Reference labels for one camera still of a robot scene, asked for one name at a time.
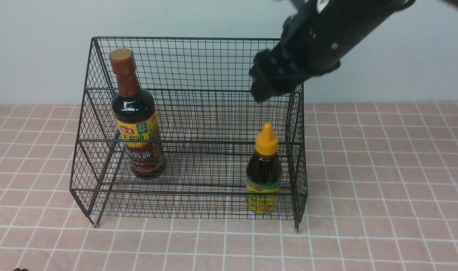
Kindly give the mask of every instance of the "dark liquid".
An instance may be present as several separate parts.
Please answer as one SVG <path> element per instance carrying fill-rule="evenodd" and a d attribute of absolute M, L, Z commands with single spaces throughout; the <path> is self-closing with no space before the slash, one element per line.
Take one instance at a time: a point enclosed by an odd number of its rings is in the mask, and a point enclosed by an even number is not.
<path fill-rule="evenodd" d="M 281 161 L 277 154 L 263 156 L 255 152 L 247 165 L 246 173 L 255 184 L 262 186 L 275 184 L 282 176 Z"/>
<path fill-rule="evenodd" d="M 112 110 L 117 120 L 126 123 L 139 123 L 152 117 L 155 113 L 155 102 L 148 90 L 142 89 L 134 96 L 124 97 L 119 93 L 112 99 Z M 150 139 L 161 140 L 159 128 L 150 134 Z M 161 143 L 144 142 L 142 147 L 125 145 L 131 160 L 132 172 L 139 178 L 156 178 L 165 170 L 164 149 Z"/>

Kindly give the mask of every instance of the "metal wire mesh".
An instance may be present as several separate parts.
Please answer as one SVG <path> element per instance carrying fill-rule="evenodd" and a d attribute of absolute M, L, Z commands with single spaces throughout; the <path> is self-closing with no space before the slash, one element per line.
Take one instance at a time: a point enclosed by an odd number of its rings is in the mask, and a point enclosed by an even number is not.
<path fill-rule="evenodd" d="M 93 38 L 70 190 L 97 225 L 102 214 L 162 218 L 302 220 L 308 188 L 303 89 L 257 104 L 247 72 L 276 40 Z M 155 180 L 130 170 L 111 111 L 117 91 L 108 55 L 129 48 L 141 86 L 156 101 L 167 168 Z M 246 204 L 246 166 L 265 122 L 279 137 L 284 178 L 277 210 L 255 215 Z"/>

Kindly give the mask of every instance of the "yellow label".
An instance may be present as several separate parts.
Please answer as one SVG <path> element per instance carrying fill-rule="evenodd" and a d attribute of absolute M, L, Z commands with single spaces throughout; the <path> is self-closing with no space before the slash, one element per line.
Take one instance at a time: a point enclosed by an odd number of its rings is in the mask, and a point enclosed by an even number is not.
<path fill-rule="evenodd" d="M 253 183 L 247 178 L 247 189 L 250 193 L 256 195 L 250 195 L 248 198 L 248 207 L 252 211 L 258 214 L 269 214 L 274 211 L 278 205 L 278 196 L 267 196 L 266 193 L 279 193 L 281 183 L 278 182 L 269 186 L 261 186 Z"/>
<path fill-rule="evenodd" d="M 150 134 L 159 127 L 157 121 L 157 113 L 154 113 L 150 118 L 138 123 L 127 123 L 117 120 L 120 137 L 124 140 L 150 140 Z M 147 146 L 148 142 L 125 142 L 130 148 L 141 148 Z"/>

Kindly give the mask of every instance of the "pink tile floor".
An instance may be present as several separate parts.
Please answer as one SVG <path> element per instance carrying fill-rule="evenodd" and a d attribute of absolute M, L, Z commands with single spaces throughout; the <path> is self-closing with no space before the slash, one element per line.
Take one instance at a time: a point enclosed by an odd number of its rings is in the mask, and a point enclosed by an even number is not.
<path fill-rule="evenodd" d="M 68 192 L 78 106 L 0 106 L 0 271 L 458 271 L 458 103 L 306 105 L 292 221 L 115 218 Z"/>

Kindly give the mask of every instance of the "white wall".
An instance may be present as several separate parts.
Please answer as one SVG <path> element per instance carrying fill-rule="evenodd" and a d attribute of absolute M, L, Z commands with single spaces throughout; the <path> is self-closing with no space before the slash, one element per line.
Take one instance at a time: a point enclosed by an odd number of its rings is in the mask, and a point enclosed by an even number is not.
<path fill-rule="evenodd" d="M 92 36 L 279 37 L 272 0 L 0 0 L 0 104 L 79 103 Z M 417 0 L 311 79 L 307 102 L 458 99 L 458 11 Z"/>

